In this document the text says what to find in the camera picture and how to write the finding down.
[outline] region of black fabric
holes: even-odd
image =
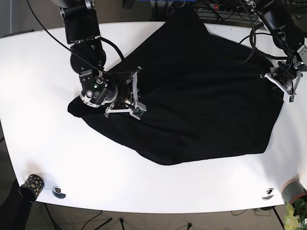
[[[180,8],[127,57],[138,75],[138,121],[104,117],[76,98],[68,111],[106,137],[162,165],[263,153],[283,105],[283,93],[260,79],[271,63],[250,49],[209,35],[194,10]],[[123,64],[112,71],[123,70]]]

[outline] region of cable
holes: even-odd
[[[247,210],[248,210],[248,209],[245,209],[244,211],[240,212],[239,214],[233,214],[232,211],[230,211],[230,212],[231,212],[231,215],[237,217],[237,216],[240,216],[240,215],[242,215],[243,213],[245,213]],[[256,217],[270,217],[270,216],[271,216],[271,211],[270,211],[270,215],[257,215],[257,212],[259,212],[260,210],[261,210],[260,208],[254,208],[254,209],[253,209],[253,211],[254,211]]]
[[[222,22],[225,23],[225,25],[227,25],[227,23],[225,22],[225,20],[220,16],[220,14],[218,12],[216,12],[215,9],[213,9],[208,3],[206,3],[204,0],[201,0],[207,7],[209,7],[209,9],[214,12],[218,18],[220,18],[222,20]]]
[[[244,64],[244,63],[247,63],[251,59],[251,57],[253,56],[253,54],[255,52],[255,49],[256,49],[256,30],[255,30],[255,25],[254,25],[253,19],[251,18],[251,15],[250,15],[248,9],[246,8],[246,6],[242,2],[242,0],[239,0],[239,2],[241,4],[241,6],[243,7],[243,9],[245,10],[245,12],[248,14],[248,18],[250,20],[252,32],[253,32],[253,36],[254,36],[254,42],[253,42],[253,45],[252,45],[252,50],[251,50],[248,58],[245,61],[240,62],[240,64]]]
[[[274,36],[274,35],[272,35],[272,34],[267,34],[267,33],[256,33],[256,35],[268,35],[268,36],[272,36],[272,37],[276,37],[276,36]],[[242,42],[244,42],[246,39],[248,39],[250,37],[250,35],[248,35],[248,36],[246,36],[245,38],[243,38],[240,42],[239,42],[239,44],[241,44]],[[258,54],[260,54],[260,55],[262,55],[262,56],[264,56],[264,57],[266,57],[266,58],[270,58],[270,59],[273,59],[273,60],[287,60],[288,59],[288,57],[277,57],[277,56],[272,56],[272,55],[270,55],[270,54],[266,54],[266,53],[263,53],[262,51],[260,51],[260,50],[258,50],[257,48],[255,49],[255,52],[256,53],[258,53]]]
[[[240,215],[242,215],[243,213],[245,213],[247,210],[248,210],[248,209],[245,209],[243,212],[241,212],[241,213],[239,213],[239,214],[233,214],[232,211],[230,211],[230,212],[231,212],[231,215],[237,217],[237,216],[240,216]]]
[[[47,211],[47,213],[48,213],[48,216],[49,216],[49,218],[50,218],[50,220],[51,220],[51,223],[52,223],[54,229],[55,229],[55,230],[62,230],[62,229],[59,227],[59,225],[56,223],[56,221],[52,218],[51,213],[49,212],[49,209],[48,209],[46,203],[44,203],[44,206],[45,206],[45,209],[46,209],[46,211]]]
[[[227,17],[227,18],[224,18],[224,20],[227,20],[227,19],[229,19],[232,15],[234,15],[235,14],[235,11],[229,16],[229,17]]]
[[[282,222],[282,220],[280,219],[280,217],[279,217],[279,215],[278,215],[278,212],[276,211],[275,207],[273,207],[273,211],[274,211],[276,217],[278,218],[278,221],[279,221],[280,225],[282,226],[282,228],[283,228],[283,230],[284,230],[283,222]]]
[[[248,21],[248,22],[249,22],[249,20],[246,19],[246,18],[244,18],[244,17],[239,13],[239,11],[236,11],[236,12],[237,12],[237,14],[238,14],[242,19],[244,19],[245,21]]]
[[[101,215],[102,212],[103,212],[103,211],[100,211],[100,213],[99,213],[97,216],[94,216],[93,218],[89,219],[89,220],[83,225],[83,228],[82,228],[81,230],[83,230],[84,227],[85,227],[91,220],[93,220],[93,219],[95,219],[96,217],[98,217],[99,215]]]
[[[79,59],[81,59],[82,61],[84,61],[86,64],[88,64],[89,66],[93,67],[94,69],[97,69],[100,71],[99,68],[93,66],[92,64],[90,64],[89,62],[87,62],[86,60],[84,60],[84,58],[80,57],[78,54],[76,54],[75,52],[73,52],[71,49],[67,48],[63,43],[61,43],[59,40],[57,40],[51,33],[49,33],[49,31],[44,27],[44,25],[40,22],[40,20],[38,19],[38,17],[35,15],[34,11],[32,10],[32,7],[29,3],[29,0],[27,0],[28,6],[30,8],[30,11],[32,12],[33,16],[36,18],[37,22],[41,25],[41,27],[46,31],[46,33],[52,37],[57,43],[59,43],[62,47],[64,47],[65,49],[67,49],[68,51],[70,51],[72,54],[74,54],[76,57],[78,57]]]
[[[260,210],[261,210],[260,208],[253,209],[256,217],[270,217],[272,215],[271,210],[269,210],[270,211],[269,215],[257,215],[257,212],[259,212]]]
[[[36,14],[34,13],[29,0],[27,0],[28,6],[30,8],[30,11],[32,12],[33,16],[36,18],[37,22],[42,26],[42,28],[44,29],[44,31],[50,36],[52,37],[57,43],[59,43],[62,47],[64,47],[66,50],[70,51],[72,54],[74,54],[76,57],[78,57],[79,59],[81,59],[82,61],[84,61],[86,64],[88,64],[89,66],[91,66],[92,68],[101,71],[99,68],[93,66],[91,63],[89,63],[88,61],[86,61],[84,58],[82,58],[81,56],[79,56],[78,54],[76,54],[74,51],[72,51],[71,49],[69,49],[68,47],[66,47],[63,43],[61,43],[59,40],[57,40],[51,33],[49,33],[49,31],[45,28],[45,26],[41,23],[41,21],[38,19],[38,17],[36,16]],[[120,51],[120,49],[111,41],[103,38],[103,37],[99,37],[99,40],[108,43],[109,45],[111,45],[118,53],[118,55],[120,56],[120,59],[124,62],[124,65],[126,66],[126,63],[124,61],[124,56],[122,54],[122,52]],[[120,73],[111,73],[111,74],[121,74],[121,73],[130,73],[131,71],[127,71],[127,72],[120,72]]]
[[[103,41],[105,43],[108,43],[110,46],[112,46],[116,50],[116,52],[118,53],[121,61],[124,63],[124,69],[126,69],[126,67],[127,67],[126,66],[126,60],[125,60],[125,57],[124,57],[123,53],[121,52],[121,50],[113,42],[111,42],[110,40],[107,40],[104,37],[99,37],[98,40]]]

